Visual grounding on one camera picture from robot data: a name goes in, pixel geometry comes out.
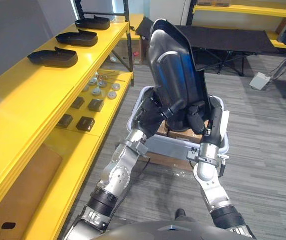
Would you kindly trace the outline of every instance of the black cable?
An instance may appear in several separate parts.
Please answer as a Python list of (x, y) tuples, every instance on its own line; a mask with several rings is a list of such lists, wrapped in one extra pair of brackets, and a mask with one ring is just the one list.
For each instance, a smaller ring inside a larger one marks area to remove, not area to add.
[(280, 75), (278, 75), (276, 78), (274, 78), (273, 80), (276, 80), (276, 79), (278, 79), (280, 76), (282, 76), (284, 73), (286, 73), (286, 69), (280, 74)]
[(274, 68), (272, 71), (269, 71), (269, 73), (267, 74), (267, 76), (272, 76), (272, 74), (271, 74), (271, 73), (272, 73), (272, 72), (274, 72), (276, 69), (278, 69), (278, 67), (279, 67), (279, 66), (281, 66), (281, 65), (282, 65), (282, 63), (284, 63), (284, 62), (285, 62), (285, 60), (286, 60), (286, 58), (285, 58), (283, 61), (281, 61), (281, 62), (280, 62), (280, 64), (279, 64), (276, 68)]
[(120, 204), (122, 204), (122, 202), (124, 201), (125, 197), (127, 196), (128, 192), (129, 192), (129, 190), (131, 189), (132, 185), (137, 182), (137, 180), (139, 179), (140, 175), (141, 175), (141, 174), (144, 172), (144, 170), (147, 168), (147, 165), (149, 164), (150, 160), (151, 160), (151, 158), (149, 157), (149, 158), (148, 158), (148, 161), (147, 161), (147, 163), (146, 163), (146, 165), (145, 165), (145, 166), (143, 167), (143, 169), (139, 172), (139, 174), (135, 177), (135, 180), (129, 182), (128, 186), (126, 187), (126, 191), (123, 193), (124, 196), (122, 197), (121, 200), (119, 200), (118, 204), (115, 206), (114, 210), (113, 210), (112, 213), (111, 213), (110, 218), (113, 217), (113, 215), (114, 215), (115, 212), (117, 211), (117, 209), (118, 209), (118, 207), (120, 206)]
[(193, 164), (192, 164), (192, 161), (190, 160), (190, 161), (188, 161), (189, 162), (189, 164), (191, 165), (191, 168), (192, 168), (192, 171), (194, 170), (194, 167), (195, 167), (195, 165), (193, 166)]

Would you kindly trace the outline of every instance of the metal part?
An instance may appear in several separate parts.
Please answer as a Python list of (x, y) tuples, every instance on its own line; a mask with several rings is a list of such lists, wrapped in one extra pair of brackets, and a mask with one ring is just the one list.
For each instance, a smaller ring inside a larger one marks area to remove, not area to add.
[(191, 0), (190, 1), (190, 5), (189, 5), (189, 10), (188, 10), (188, 15), (187, 15), (187, 20), (186, 20), (186, 25), (187, 26), (191, 26), (192, 25), (192, 22), (193, 22), (193, 9), (194, 9), (194, 6), (196, 5), (196, 0)]
[(64, 240), (89, 240), (97, 237), (101, 232), (78, 219), (65, 235)]
[(231, 201), (224, 190), (224, 188), (221, 186), (221, 184), (218, 181), (218, 175), (217, 171), (214, 168), (213, 171), (213, 177), (212, 179), (208, 181), (203, 181), (199, 176), (198, 176), (198, 169), (200, 168), (200, 165), (204, 166), (213, 166), (208, 163), (200, 162), (197, 163), (194, 166), (194, 177), (198, 181), (198, 183), (201, 186), (201, 194), (203, 196), (205, 205), (208, 209), (209, 212), (212, 212), (213, 210), (217, 208), (221, 208), (223, 206), (231, 205)]
[(91, 15), (124, 16), (123, 12), (84, 11), (83, 13)]
[(226, 160), (225, 159), (222, 159), (222, 165), (226, 165)]
[(217, 154), (218, 154), (218, 146), (204, 142), (200, 144), (198, 153), (199, 156), (216, 160)]
[(89, 86), (93, 86), (95, 85), (97, 82), (97, 78), (96, 77), (92, 77), (89, 81), (88, 81), (88, 85)]
[(98, 82), (98, 86), (99, 86), (101, 89), (103, 89), (103, 88), (105, 88), (105, 87), (107, 86), (107, 82), (106, 82), (106, 81), (99, 81), (99, 82)]
[(202, 181), (209, 181), (214, 177), (215, 168), (219, 165), (217, 154), (218, 146), (204, 142), (200, 144), (197, 174)]
[(114, 92), (114, 91), (109, 91), (109, 92), (107, 93), (107, 97), (108, 97), (109, 99), (115, 99), (116, 96), (117, 96), (117, 94), (116, 94), (116, 92)]
[(198, 151), (196, 148), (192, 148), (190, 151), (187, 152), (186, 158), (190, 161), (197, 161)]
[(211, 129), (210, 129), (210, 128), (206, 128), (205, 131), (206, 131), (206, 132), (205, 132), (206, 135), (211, 135)]
[(112, 84), (112, 90), (118, 91), (121, 88), (121, 85), (119, 83)]
[(122, 65), (125, 66), (125, 68), (127, 68), (127, 70), (130, 70), (130, 66), (127, 66), (127, 64), (124, 62), (124, 60), (117, 54), (117, 52), (115, 52), (114, 50), (112, 50), (113, 55), (121, 62)]
[(110, 217), (100, 214), (99, 212), (93, 210), (89, 206), (84, 206), (83, 215), (81, 216), (81, 219), (84, 221), (94, 225), (99, 226), (100, 224), (105, 226), (105, 224), (108, 224), (111, 220)]
[(133, 129), (124, 142), (117, 146), (97, 186), (119, 197), (129, 183), (131, 170), (138, 157), (147, 151), (142, 145), (145, 141), (146, 135), (140, 130)]
[(240, 234), (240, 235), (243, 235), (243, 236), (247, 236), (247, 237), (253, 238), (252, 235), (250, 234), (250, 232), (248, 231), (246, 225), (234, 226), (234, 227), (231, 227), (231, 228), (226, 229), (226, 230), (228, 230), (230, 232), (234, 232), (234, 233)]
[(98, 96), (98, 95), (100, 95), (100, 94), (101, 94), (101, 90), (100, 90), (99, 87), (96, 87), (96, 88), (94, 88), (94, 89), (92, 90), (92, 95), (93, 95), (93, 96)]
[(219, 153), (219, 154), (217, 154), (217, 156), (218, 156), (220, 159), (222, 159), (222, 161), (224, 161), (224, 162), (229, 159), (229, 156), (226, 155), (226, 154), (221, 154), (221, 153)]
[[(130, 27), (131, 23), (129, 21), (129, 8), (128, 8), (128, 0), (123, 0), (124, 4), (124, 17), (125, 21), (128, 22), (128, 26)], [(133, 72), (133, 54), (132, 54), (132, 41), (131, 41), (131, 31), (126, 32), (126, 40), (127, 40), (127, 54), (128, 54), (128, 65), (125, 65), (130, 72)], [(134, 86), (134, 79), (131, 80), (132, 86)]]

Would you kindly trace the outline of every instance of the white plastic bin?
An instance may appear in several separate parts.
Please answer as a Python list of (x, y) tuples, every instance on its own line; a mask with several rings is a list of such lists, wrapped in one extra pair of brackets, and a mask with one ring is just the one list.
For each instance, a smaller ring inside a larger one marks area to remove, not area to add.
[[(142, 97), (144, 93), (149, 89), (152, 88), (152, 86), (146, 86), (144, 87), (140, 93), (139, 97), (134, 105), (134, 108), (132, 110), (132, 115), (128, 119), (127, 122), (127, 130), (130, 132), (132, 130), (132, 120), (133, 116), (137, 110), (138, 105), (140, 104)], [(219, 100), (220, 104), (222, 105), (222, 110), (224, 110), (224, 103), (222, 99), (219, 97), (216, 97), (217, 100)], [(175, 138), (170, 138), (167, 136), (161, 136), (161, 135), (154, 135), (150, 137), (145, 144), (148, 147), (148, 151), (152, 153), (162, 154), (165, 156), (169, 156), (176, 159), (181, 159), (187, 161), (187, 152), (191, 150), (191, 148), (199, 149), (199, 144), (192, 143), (189, 141), (179, 140)], [(227, 133), (225, 133), (224, 138), (221, 142), (221, 148), (218, 150), (220, 154), (227, 153), (229, 148), (228, 145), (228, 139), (227, 139)]]

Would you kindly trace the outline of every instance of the gray carpet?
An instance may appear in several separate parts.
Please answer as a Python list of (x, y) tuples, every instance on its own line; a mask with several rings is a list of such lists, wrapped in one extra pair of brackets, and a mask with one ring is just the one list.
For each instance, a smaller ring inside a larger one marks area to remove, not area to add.
[[(248, 57), (253, 73), (267, 73), (283, 58)], [(119, 65), (106, 64), (119, 69)], [(73, 205), (62, 235), (89, 199), (100, 172), (110, 161), (114, 144), (127, 135), (125, 123), (142, 87), (152, 85), (147, 66), (135, 66), (135, 86), (130, 87), (109, 134), (96, 156)], [(265, 91), (249, 87), (250, 77), (206, 74), (208, 92), (221, 97), (230, 110), (228, 139), (230, 150), (224, 186), (251, 230), (261, 240), (286, 239), (286, 74)], [(145, 163), (138, 162), (134, 173)], [(171, 220), (177, 208), (200, 223), (213, 225), (191, 172), (150, 163), (136, 179), (116, 212), (134, 222)]]

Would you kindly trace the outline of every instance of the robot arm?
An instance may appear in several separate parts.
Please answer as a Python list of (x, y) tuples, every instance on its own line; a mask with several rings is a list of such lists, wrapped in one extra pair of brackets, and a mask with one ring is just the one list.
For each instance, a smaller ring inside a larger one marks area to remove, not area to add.
[(89, 240), (106, 230), (133, 166), (147, 152), (145, 141), (156, 133), (163, 120), (174, 131), (192, 128), (196, 134), (203, 134), (198, 156), (192, 156), (198, 162), (193, 172), (215, 225), (252, 235), (218, 181), (222, 108), (216, 98), (208, 96), (204, 72), (195, 70), (188, 40), (169, 22), (156, 21), (149, 60), (156, 87), (145, 93), (133, 117), (131, 132), (117, 146), (65, 240)]

